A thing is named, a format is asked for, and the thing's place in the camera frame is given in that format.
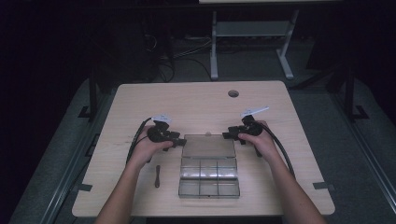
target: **round hole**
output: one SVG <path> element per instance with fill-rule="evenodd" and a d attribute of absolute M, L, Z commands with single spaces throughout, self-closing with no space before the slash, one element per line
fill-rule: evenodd
<path fill-rule="evenodd" d="M 238 91 L 228 91 L 228 95 L 229 95 L 230 97 L 235 98 L 235 97 L 238 97 L 239 92 L 238 92 Z"/>

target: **hand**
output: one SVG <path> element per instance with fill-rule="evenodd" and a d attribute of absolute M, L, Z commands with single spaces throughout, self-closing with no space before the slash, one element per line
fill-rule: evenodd
<path fill-rule="evenodd" d="M 138 144 L 134 148 L 131 159 L 129 159 L 128 164 L 134 164 L 139 169 L 141 169 L 147 161 L 151 159 L 154 153 L 160 149 L 171 147 L 173 142 L 166 141 L 161 143 L 151 142 L 148 138 L 148 129 L 152 126 L 145 126 L 142 133 L 137 138 Z"/>
<path fill-rule="evenodd" d="M 268 127 L 267 123 L 264 120 L 258 120 L 257 122 L 262 123 L 263 125 Z M 238 137 L 253 144 L 254 147 L 260 151 L 262 156 L 267 161 L 271 161 L 274 158 L 280 157 L 279 153 L 277 152 L 273 138 L 265 130 L 262 130 L 262 133 L 258 136 L 250 135 L 247 133 L 240 133 L 238 134 Z"/>

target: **finger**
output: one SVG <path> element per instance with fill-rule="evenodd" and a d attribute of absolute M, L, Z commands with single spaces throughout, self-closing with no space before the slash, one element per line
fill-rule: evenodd
<path fill-rule="evenodd" d="M 254 140 L 254 138 L 255 138 L 256 136 L 253 136 L 253 135 L 250 135 L 250 134 L 247 134 L 247 133 L 240 133 L 240 134 L 238 134 L 238 137 L 239 137 L 240 139 L 242 139 L 242 140 L 246 140 L 246 141 L 249 141 L 249 142 L 253 142 L 253 140 Z"/>
<path fill-rule="evenodd" d="M 167 147 L 171 147 L 172 145 L 173 145 L 172 141 L 161 142 L 158 143 L 158 148 L 167 148 Z"/>

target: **wooden table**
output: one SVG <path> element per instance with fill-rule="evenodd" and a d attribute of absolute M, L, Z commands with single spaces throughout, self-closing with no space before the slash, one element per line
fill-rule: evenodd
<path fill-rule="evenodd" d="M 238 91 L 232 98 L 229 91 Z M 287 150 L 297 181 L 320 213 L 334 212 L 315 157 L 304 134 L 285 85 L 280 81 L 128 84 L 118 89 L 73 207 L 76 217 L 96 217 L 125 166 L 135 132 L 149 117 L 167 114 L 169 130 L 184 134 L 221 134 L 241 125 L 240 113 L 268 105 L 254 115 L 264 119 Z M 240 197 L 238 199 L 180 199 L 178 184 L 182 147 L 154 155 L 142 169 L 132 216 L 276 216 L 282 214 L 268 164 L 256 156 L 252 145 L 234 142 Z M 161 165 L 161 186 L 154 187 L 155 166 Z"/>

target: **black clamp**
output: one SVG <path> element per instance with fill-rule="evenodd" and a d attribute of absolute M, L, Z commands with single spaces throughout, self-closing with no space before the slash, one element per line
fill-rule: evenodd
<path fill-rule="evenodd" d="M 245 145 L 246 141 L 243 139 L 240 139 L 238 137 L 238 134 L 247 133 L 250 135 L 258 136 L 262 133 L 262 126 L 259 123 L 254 122 L 254 121 L 255 121 L 255 119 L 253 118 L 253 116 L 251 116 L 251 115 L 244 116 L 242 118 L 242 122 L 244 123 L 244 125 L 229 127 L 228 132 L 222 134 L 223 138 L 224 139 L 233 139 L 234 141 L 239 141 L 241 143 L 241 145 Z M 256 150 L 257 156 L 262 157 L 262 154 L 259 152 L 259 150 L 257 150 L 257 148 L 255 148 L 255 147 L 254 147 L 254 149 Z"/>
<path fill-rule="evenodd" d="M 163 121 L 154 120 L 155 126 L 148 129 L 148 138 L 152 142 L 173 142 L 172 147 L 182 146 L 184 147 L 187 143 L 186 139 L 180 139 L 180 133 L 167 131 L 169 124 Z"/>

